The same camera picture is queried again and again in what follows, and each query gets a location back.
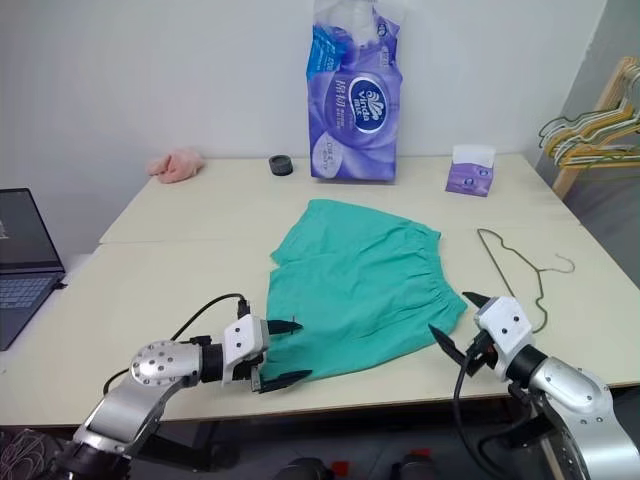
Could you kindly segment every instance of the tissue pack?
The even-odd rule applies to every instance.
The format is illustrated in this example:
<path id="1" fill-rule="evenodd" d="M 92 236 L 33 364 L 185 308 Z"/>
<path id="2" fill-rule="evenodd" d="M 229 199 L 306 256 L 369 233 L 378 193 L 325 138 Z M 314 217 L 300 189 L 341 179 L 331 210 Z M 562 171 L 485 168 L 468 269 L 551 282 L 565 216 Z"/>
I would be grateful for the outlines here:
<path id="1" fill-rule="evenodd" d="M 398 24 L 376 3 L 340 0 L 318 10 L 307 65 L 311 175 L 393 180 L 402 75 Z"/>
<path id="2" fill-rule="evenodd" d="M 487 145 L 456 145 L 447 179 L 447 192 L 486 197 L 493 182 L 495 148 Z"/>

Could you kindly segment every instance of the pink cloth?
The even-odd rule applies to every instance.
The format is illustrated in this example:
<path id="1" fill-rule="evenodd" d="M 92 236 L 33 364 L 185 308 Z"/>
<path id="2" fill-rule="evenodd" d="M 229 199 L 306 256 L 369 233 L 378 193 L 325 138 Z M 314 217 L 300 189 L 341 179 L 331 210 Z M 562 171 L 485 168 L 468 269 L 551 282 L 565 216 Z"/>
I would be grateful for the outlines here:
<path id="1" fill-rule="evenodd" d="M 179 148 L 163 158 L 149 162 L 147 173 L 157 175 L 161 183 L 175 183 L 193 177 L 203 166 L 204 161 L 197 152 Z"/>

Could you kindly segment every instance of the brand logo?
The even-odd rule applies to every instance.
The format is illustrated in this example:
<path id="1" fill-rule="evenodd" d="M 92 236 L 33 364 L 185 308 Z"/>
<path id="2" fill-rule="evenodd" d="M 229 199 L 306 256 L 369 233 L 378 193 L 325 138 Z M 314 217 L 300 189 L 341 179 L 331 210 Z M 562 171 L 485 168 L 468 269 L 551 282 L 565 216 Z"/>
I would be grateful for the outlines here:
<path id="1" fill-rule="evenodd" d="M 349 99 L 358 130 L 373 133 L 382 127 L 387 117 L 387 102 L 374 81 L 365 77 L 353 80 L 349 86 Z"/>

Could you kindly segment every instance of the red object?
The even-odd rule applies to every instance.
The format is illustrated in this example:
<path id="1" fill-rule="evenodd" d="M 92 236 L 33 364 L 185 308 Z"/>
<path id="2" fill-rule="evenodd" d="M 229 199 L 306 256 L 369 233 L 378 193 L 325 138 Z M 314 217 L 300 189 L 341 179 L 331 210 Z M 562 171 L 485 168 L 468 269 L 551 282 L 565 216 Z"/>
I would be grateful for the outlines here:
<path id="1" fill-rule="evenodd" d="M 420 455 L 421 457 L 430 457 L 430 448 L 418 448 L 417 450 L 411 450 L 411 455 Z"/>
<path id="2" fill-rule="evenodd" d="M 338 477 L 346 477 L 349 475 L 349 462 L 333 462 L 331 464 L 331 471 Z"/>

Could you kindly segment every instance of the table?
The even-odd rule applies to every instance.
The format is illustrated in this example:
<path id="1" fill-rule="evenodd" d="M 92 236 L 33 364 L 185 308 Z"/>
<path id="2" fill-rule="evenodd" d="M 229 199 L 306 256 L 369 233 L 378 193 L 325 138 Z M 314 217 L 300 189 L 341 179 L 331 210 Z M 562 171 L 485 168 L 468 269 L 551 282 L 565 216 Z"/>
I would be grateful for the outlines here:
<path id="1" fill-rule="evenodd" d="M 431 228 L 578 225 L 522 155 L 499 155 L 486 198 L 444 191 L 451 159 L 402 158 L 395 185 L 328 183 L 310 178 L 309 160 L 273 176 L 266 159 L 212 160 L 187 182 L 149 180 L 102 243 L 249 239 L 273 249 L 312 198 L 331 198 L 395 213 Z"/>
<path id="2" fill-rule="evenodd" d="M 289 214 L 289 221 L 295 221 L 295 212 Z M 638 289 L 589 233 L 577 222 L 552 221 L 497 230 L 538 265 L 563 267 L 556 252 L 576 264 L 572 274 L 545 274 L 550 319 L 536 336 L 538 347 L 594 371 L 609 384 L 640 381 Z M 456 291 L 507 293 L 475 229 L 442 232 L 442 262 Z M 82 422 L 101 398 L 103 381 L 126 367 L 141 345 L 168 338 L 221 293 L 245 294 L 254 313 L 262 314 L 274 266 L 268 254 L 277 244 L 262 238 L 100 246 L 46 321 L 17 345 L 18 361 L 0 375 L 0 424 Z M 534 291 L 535 276 L 494 242 L 490 245 L 516 292 L 525 292 L 520 299 L 531 321 L 539 322 L 539 312 L 531 307 L 533 295 L 526 294 Z M 198 319 L 187 335 L 219 338 L 234 315 L 233 301 L 221 304 Z M 459 345 L 477 333 L 472 316 L 470 307 L 453 334 Z M 268 394 L 252 394 L 245 383 L 200 385 L 176 395 L 165 418 L 233 418 L 444 400 L 452 396 L 456 374 L 456 365 L 433 346 L 370 370 Z M 505 385 L 488 369 L 468 379 L 463 390 L 464 397 L 475 398 L 505 393 Z"/>

